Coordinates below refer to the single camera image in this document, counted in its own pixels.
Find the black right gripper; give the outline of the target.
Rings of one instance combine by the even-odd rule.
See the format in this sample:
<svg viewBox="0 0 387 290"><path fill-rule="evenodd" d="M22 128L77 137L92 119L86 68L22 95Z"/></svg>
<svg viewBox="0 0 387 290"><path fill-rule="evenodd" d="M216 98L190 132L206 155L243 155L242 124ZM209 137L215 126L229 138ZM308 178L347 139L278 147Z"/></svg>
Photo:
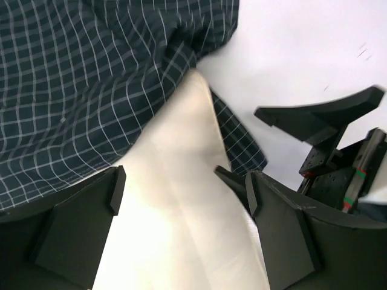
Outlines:
<svg viewBox="0 0 387 290"><path fill-rule="evenodd" d="M343 149L333 146L343 135L337 133L378 108L384 94L370 86L326 103L256 109L255 117L268 126L314 146L300 168L298 193L344 213L356 211L359 199L386 173L386 132L376 127Z"/></svg>

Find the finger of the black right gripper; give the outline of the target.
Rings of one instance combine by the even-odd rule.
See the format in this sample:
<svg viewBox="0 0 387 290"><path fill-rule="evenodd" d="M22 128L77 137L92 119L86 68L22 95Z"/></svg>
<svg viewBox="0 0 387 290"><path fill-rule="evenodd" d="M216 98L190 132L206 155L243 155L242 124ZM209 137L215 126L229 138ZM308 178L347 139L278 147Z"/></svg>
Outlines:
<svg viewBox="0 0 387 290"><path fill-rule="evenodd" d="M250 214L245 180L222 166L216 166L214 173L234 192L244 209Z"/></svg>

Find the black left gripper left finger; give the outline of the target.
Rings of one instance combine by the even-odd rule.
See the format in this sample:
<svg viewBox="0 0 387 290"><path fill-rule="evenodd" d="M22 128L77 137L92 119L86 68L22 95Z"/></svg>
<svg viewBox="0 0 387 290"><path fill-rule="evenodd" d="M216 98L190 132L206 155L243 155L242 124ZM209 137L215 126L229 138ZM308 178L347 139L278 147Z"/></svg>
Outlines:
<svg viewBox="0 0 387 290"><path fill-rule="evenodd" d="M125 181L123 166L110 167L1 210L1 289L91 289Z"/></svg>

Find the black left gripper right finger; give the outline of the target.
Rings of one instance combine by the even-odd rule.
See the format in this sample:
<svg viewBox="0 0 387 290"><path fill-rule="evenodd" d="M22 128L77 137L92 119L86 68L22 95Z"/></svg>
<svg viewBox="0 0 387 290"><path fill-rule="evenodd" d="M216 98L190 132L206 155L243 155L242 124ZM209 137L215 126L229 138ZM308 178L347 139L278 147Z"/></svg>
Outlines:
<svg viewBox="0 0 387 290"><path fill-rule="evenodd" d="M386 224L246 176L271 289L385 289Z"/></svg>

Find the cream white pillow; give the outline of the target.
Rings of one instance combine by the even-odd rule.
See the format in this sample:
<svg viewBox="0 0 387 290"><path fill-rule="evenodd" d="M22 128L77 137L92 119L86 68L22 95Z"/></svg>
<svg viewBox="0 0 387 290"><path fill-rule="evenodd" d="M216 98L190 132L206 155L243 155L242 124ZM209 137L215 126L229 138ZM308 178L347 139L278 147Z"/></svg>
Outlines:
<svg viewBox="0 0 387 290"><path fill-rule="evenodd" d="M94 289L268 289L258 232L214 174L229 160L198 71L119 164L125 190Z"/></svg>

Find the dark plaid pillowcase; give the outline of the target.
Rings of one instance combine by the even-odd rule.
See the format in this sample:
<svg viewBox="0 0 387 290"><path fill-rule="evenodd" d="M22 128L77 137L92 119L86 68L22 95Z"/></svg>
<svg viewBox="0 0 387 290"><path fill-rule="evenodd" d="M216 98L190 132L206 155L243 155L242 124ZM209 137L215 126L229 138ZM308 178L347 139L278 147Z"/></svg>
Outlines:
<svg viewBox="0 0 387 290"><path fill-rule="evenodd" d="M2 1L1 209L122 158L228 43L238 12L238 1Z"/></svg>

